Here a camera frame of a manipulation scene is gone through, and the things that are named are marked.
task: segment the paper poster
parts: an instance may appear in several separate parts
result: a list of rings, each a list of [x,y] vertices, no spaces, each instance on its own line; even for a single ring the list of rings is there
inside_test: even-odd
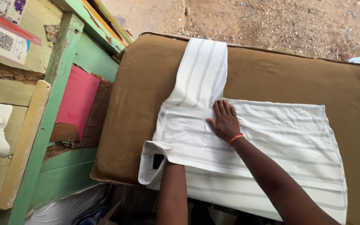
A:
[[[28,0],[0,0],[0,15],[19,24]]]
[[[0,56],[24,66],[30,42],[0,27]]]

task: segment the red thread bracelet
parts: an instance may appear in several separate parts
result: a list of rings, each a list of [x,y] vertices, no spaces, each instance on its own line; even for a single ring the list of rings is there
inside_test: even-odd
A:
[[[241,137],[241,136],[243,136],[242,133],[234,136],[234,137],[230,140],[230,142],[229,142],[229,143],[230,143],[230,146],[228,147],[228,149],[233,146],[233,141],[234,141],[237,137]]]

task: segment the brown mattress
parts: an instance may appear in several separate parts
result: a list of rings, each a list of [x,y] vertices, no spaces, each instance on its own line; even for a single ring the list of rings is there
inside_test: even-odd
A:
[[[171,94],[187,42],[144,34],[120,54],[91,177],[138,184],[144,141]],[[360,224],[360,65],[228,48],[224,97],[325,105],[344,163],[348,224]]]

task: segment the rotten wood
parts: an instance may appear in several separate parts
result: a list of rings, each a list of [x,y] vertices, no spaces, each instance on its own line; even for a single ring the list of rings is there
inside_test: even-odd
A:
[[[19,69],[0,63],[0,79],[36,85],[37,81],[44,79],[44,77],[45,74],[43,73]]]
[[[54,158],[55,156],[58,156],[59,154],[62,154],[64,152],[68,152],[71,150],[71,144],[65,144],[62,142],[56,142],[52,146],[47,147],[47,151],[45,152],[43,162],[50,160]]]
[[[86,127],[80,141],[72,141],[72,148],[81,148],[89,146],[98,146],[101,138],[102,128],[105,122],[107,107],[109,105],[110,94],[112,92],[113,83],[105,80],[98,74],[91,73],[95,77],[101,79],[95,94],[90,114],[88,115]]]
[[[80,135],[75,125],[56,123],[52,131],[50,141],[80,141]]]

